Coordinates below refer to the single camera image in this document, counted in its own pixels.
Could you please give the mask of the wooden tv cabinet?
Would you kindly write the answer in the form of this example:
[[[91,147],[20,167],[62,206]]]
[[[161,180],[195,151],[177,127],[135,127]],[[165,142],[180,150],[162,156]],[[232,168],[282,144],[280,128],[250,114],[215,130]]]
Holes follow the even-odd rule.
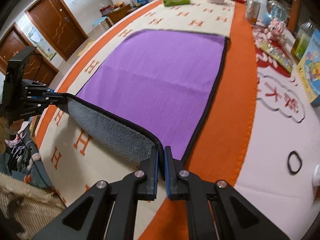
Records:
[[[127,15],[131,14],[137,10],[137,7],[131,7],[130,4],[125,4],[122,7],[118,7],[111,12],[108,12],[106,14],[106,22],[109,27],[112,27],[115,25],[117,22],[125,18]]]

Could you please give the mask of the snow globe blue base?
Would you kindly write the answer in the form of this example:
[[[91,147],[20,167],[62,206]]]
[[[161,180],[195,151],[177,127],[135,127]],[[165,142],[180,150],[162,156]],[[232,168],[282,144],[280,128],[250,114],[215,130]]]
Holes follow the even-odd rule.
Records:
[[[263,17],[263,24],[268,26],[274,18],[277,18],[280,22],[285,22],[287,19],[286,9],[277,1],[270,0],[266,3],[267,12]]]

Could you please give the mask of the pink toy figure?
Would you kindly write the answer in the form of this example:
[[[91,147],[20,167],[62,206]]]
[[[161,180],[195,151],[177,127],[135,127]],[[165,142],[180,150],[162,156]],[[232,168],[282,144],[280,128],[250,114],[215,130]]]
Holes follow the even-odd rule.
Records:
[[[278,18],[274,18],[265,28],[264,33],[268,40],[282,42],[286,36],[284,34],[284,24]]]

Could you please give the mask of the blue stool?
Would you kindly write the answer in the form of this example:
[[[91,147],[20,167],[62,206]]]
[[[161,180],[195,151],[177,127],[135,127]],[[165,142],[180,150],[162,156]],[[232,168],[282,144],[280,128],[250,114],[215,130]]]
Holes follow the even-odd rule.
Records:
[[[102,31],[107,31],[112,26],[114,26],[114,23],[108,16],[103,16],[92,24],[92,28],[94,31],[98,30],[99,28]]]

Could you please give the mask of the packet of candies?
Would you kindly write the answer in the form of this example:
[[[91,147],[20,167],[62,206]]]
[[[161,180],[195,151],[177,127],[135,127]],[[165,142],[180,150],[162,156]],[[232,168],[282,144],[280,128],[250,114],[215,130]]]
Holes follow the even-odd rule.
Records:
[[[266,41],[260,42],[259,48],[272,59],[277,61],[289,74],[292,73],[293,63],[280,48]]]

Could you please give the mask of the white printed tablecloth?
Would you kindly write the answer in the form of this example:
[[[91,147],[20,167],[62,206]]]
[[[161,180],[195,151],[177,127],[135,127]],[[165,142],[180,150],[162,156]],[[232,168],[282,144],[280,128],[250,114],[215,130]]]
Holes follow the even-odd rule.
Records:
[[[311,231],[319,214],[312,184],[319,164],[319,112],[307,100],[296,73],[286,71],[265,53],[259,26],[249,26],[235,67],[234,107],[245,131],[245,156],[235,187],[291,239]]]

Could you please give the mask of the white squeeze bottle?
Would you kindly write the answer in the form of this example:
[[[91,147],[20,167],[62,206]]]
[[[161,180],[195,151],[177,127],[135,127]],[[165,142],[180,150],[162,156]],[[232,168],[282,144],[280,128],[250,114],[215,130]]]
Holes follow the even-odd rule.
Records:
[[[260,2],[260,9],[259,9],[259,14],[258,14],[258,20],[263,21],[264,15],[267,12],[267,2],[268,0],[258,0]]]

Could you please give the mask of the brown wooden door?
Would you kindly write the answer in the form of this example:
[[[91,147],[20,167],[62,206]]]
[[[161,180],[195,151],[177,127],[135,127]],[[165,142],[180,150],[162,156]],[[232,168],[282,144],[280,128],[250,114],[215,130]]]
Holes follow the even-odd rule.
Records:
[[[64,0],[36,0],[25,14],[64,60],[88,39]]]

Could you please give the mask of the colourful children's book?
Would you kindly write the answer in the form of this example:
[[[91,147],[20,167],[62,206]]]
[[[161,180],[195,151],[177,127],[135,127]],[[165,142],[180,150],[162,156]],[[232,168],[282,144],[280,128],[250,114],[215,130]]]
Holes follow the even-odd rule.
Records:
[[[304,86],[308,101],[315,107],[319,107],[320,104],[319,38],[319,30],[316,29],[297,66],[297,73]]]

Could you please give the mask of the orange and cream H blanket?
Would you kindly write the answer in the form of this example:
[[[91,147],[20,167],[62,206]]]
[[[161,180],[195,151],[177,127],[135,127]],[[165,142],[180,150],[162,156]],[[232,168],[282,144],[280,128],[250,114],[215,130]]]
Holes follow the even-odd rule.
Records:
[[[234,186],[248,149],[255,114],[257,64],[245,5],[145,5],[104,33],[56,88],[154,134],[181,159],[203,116],[230,27],[222,76],[209,113],[191,147],[187,168],[202,179]],[[37,145],[65,206],[99,180],[121,180],[138,161],[101,145],[62,110],[50,106],[37,128]],[[188,239],[185,202],[169,201],[160,181],[154,202],[139,202],[134,239]]]

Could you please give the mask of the purple and grey towel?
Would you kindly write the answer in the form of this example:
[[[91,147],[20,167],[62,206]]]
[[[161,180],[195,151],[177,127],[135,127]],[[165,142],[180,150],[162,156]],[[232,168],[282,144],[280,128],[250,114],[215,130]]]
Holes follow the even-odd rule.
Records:
[[[209,114],[228,38],[141,30],[121,42],[64,110],[107,152],[126,163],[170,146],[186,161]]]

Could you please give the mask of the plastic bottle with yellow liquid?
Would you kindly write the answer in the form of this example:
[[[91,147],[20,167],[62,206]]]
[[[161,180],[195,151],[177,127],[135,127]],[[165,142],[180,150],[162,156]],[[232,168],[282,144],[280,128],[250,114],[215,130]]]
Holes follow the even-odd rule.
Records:
[[[315,29],[316,24],[311,18],[309,18],[308,22],[305,22],[300,26],[291,49],[291,55],[296,62],[299,62],[302,59]]]

